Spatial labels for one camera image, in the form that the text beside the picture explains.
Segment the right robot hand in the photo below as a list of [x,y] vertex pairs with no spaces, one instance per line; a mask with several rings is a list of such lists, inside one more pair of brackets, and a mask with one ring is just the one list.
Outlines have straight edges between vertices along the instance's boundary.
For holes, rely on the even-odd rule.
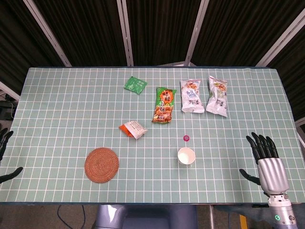
[[289,189],[289,183],[273,140],[254,132],[251,136],[246,136],[246,139],[252,149],[259,177],[249,175],[244,169],[239,170],[241,175],[261,186],[267,196],[284,194]]

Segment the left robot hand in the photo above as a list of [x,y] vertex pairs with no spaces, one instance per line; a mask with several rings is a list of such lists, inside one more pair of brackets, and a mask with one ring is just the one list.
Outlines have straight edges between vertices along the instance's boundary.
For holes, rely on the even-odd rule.
[[[2,161],[7,143],[10,137],[13,135],[13,131],[8,131],[8,128],[3,128],[0,130],[0,161]],[[6,175],[0,176],[0,183],[4,183],[8,180],[17,177],[23,170],[23,167],[18,167],[14,172]]]

